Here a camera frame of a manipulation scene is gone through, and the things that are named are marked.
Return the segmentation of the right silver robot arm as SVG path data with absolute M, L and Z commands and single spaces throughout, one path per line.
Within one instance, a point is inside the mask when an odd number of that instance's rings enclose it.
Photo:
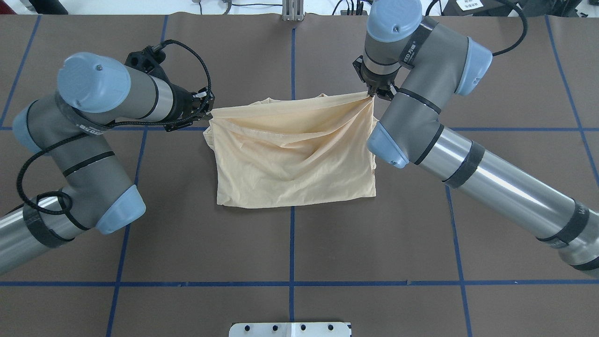
M 388 107 L 367 141 L 396 168 L 428 171 L 554 250 L 569 267 L 598 277 L 598 212 L 443 124 L 440 113 L 469 95 L 496 54 L 422 12 L 419 0 L 375 0 L 353 66 L 369 96 Z

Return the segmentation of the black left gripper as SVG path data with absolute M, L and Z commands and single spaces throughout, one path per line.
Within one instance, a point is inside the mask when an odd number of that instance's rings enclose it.
M 174 100 L 171 112 L 163 120 L 166 132 L 174 132 L 192 126 L 196 121 L 209 121 L 213 118 L 212 109 L 215 96 L 208 86 L 198 92 L 190 92 L 177 85 L 171 85 Z

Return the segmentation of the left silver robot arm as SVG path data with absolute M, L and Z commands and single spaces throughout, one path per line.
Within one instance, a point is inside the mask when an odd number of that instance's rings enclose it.
M 16 179 L 23 203 L 1 219 L 1 273 L 95 228 L 110 234 L 146 211 L 138 188 L 104 135 L 116 126 L 182 129 L 209 119 L 211 86 L 196 92 L 169 81 L 160 46 L 132 52 L 125 63 L 90 52 L 69 56 L 56 91 L 32 102 L 13 122 L 15 138 L 32 153 Z M 24 174 L 50 156 L 67 184 L 29 198 Z

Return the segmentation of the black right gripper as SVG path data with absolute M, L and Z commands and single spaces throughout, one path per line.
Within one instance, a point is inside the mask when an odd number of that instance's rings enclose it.
M 377 96 L 387 102 L 391 102 L 398 92 L 395 79 L 398 73 L 398 64 L 382 66 L 370 60 L 367 55 L 358 56 L 353 61 L 360 80 L 367 85 L 367 94 L 370 97 Z

